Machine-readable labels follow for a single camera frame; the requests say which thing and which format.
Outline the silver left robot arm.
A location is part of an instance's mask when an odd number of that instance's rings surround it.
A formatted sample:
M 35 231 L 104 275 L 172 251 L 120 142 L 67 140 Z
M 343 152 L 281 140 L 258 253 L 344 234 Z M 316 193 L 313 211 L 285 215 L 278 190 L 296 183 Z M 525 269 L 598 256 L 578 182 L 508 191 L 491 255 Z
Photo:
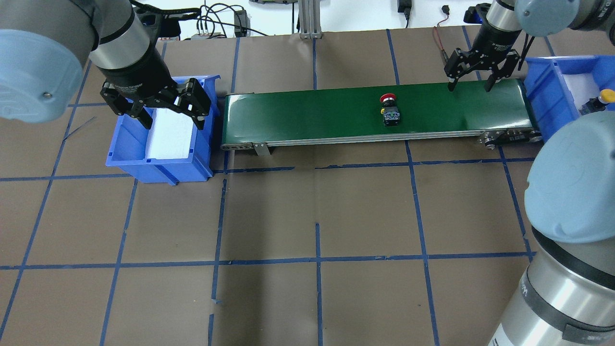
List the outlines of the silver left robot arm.
M 100 93 L 115 114 L 150 129 L 148 108 L 165 108 L 204 129 L 212 98 L 193 77 L 174 81 L 156 50 L 167 18 L 200 13 L 136 0 L 3 0 L 0 116 L 25 123 L 59 118 L 92 62 L 106 78 Z

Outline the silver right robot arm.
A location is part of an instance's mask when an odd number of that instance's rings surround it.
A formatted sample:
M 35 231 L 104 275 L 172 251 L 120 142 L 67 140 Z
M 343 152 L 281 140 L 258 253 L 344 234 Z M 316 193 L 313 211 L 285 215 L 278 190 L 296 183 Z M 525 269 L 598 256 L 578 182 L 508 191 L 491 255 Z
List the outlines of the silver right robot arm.
M 614 338 L 614 57 L 529 58 L 534 38 L 569 28 L 614 40 L 612 0 L 494 0 L 470 7 L 481 24 L 470 50 L 446 59 L 460 77 L 490 70 L 485 90 L 529 63 L 525 86 L 544 140 L 525 191 L 538 251 L 490 346 L 599 346 Z

